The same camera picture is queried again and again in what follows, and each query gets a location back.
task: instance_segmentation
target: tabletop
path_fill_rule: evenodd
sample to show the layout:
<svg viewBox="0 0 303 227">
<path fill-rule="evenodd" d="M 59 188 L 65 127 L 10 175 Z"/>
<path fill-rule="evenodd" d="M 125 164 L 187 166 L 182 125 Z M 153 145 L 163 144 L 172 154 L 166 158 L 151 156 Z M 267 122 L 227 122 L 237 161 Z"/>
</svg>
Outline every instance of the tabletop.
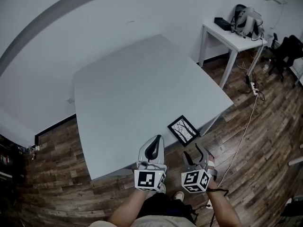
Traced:
<svg viewBox="0 0 303 227">
<path fill-rule="evenodd" d="M 177 46 L 161 35 L 139 41 L 74 75 L 75 106 L 91 179 L 138 160 L 140 147 L 184 115 L 196 129 L 233 102 Z"/>
<path fill-rule="evenodd" d="M 235 49 L 237 52 L 248 50 L 251 48 L 259 47 L 262 44 L 266 45 L 265 39 L 252 41 L 251 38 L 245 39 L 236 33 L 231 31 L 225 31 L 212 21 L 207 21 L 203 24 L 207 28 L 208 32 L 213 36 L 220 39 L 227 47 Z"/>
</svg>

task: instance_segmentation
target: black box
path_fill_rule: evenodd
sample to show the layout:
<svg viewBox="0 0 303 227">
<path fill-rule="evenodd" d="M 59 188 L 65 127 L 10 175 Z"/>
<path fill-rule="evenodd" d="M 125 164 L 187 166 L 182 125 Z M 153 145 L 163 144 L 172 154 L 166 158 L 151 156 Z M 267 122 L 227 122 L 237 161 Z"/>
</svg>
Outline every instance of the black box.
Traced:
<svg viewBox="0 0 303 227">
<path fill-rule="evenodd" d="M 222 17 L 215 17 L 214 23 L 217 24 L 220 28 L 222 28 L 225 31 L 232 30 L 231 24 L 229 22 L 227 22 L 225 19 L 223 19 Z"/>
</svg>

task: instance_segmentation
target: tree artwork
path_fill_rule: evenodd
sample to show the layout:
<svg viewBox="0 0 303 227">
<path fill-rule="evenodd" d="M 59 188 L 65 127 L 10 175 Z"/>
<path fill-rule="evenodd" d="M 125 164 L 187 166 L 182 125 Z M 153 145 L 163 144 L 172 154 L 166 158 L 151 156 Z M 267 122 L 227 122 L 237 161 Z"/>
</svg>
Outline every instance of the tree artwork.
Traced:
<svg viewBox="0 0 303 227">
<path fill-rule="evenodd" d="M 171 127 L 184 143 L 188 143 L 197 135 L 195 130 L 192 129 L 183 118 L 181 118 Z"/>
</svg>

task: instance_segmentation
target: white marker cube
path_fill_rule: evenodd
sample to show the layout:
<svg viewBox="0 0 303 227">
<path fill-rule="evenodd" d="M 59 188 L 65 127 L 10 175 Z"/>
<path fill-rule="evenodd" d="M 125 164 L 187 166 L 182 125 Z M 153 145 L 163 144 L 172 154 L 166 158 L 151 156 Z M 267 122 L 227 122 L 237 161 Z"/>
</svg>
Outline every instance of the white marker cube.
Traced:
<svg viewBox="0 0 303 227">
<path fill-rule="evenodd" d="M 190 193 L 205 192 L 211 177 L 204 169 L 181 173 L 182 187 Z"/>
<path fill-rule="evenodd" d="M 143 191 L 159 191 L 166 175 L 164 171 L 135 170 L 134 186 Z"/>
</svg>

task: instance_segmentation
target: framed picture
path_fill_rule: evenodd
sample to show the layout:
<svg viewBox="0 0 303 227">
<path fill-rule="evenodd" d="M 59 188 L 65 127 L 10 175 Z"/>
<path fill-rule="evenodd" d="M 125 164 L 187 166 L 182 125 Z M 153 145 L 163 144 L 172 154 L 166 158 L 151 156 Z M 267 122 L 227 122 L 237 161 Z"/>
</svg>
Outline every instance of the framed picture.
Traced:
<svg viewBox="0 0 303 227">
<path fill-rule="evenodd" d="M 184 147 L 200 135 L 183 115 L 167 127 Z"/>
</svg>

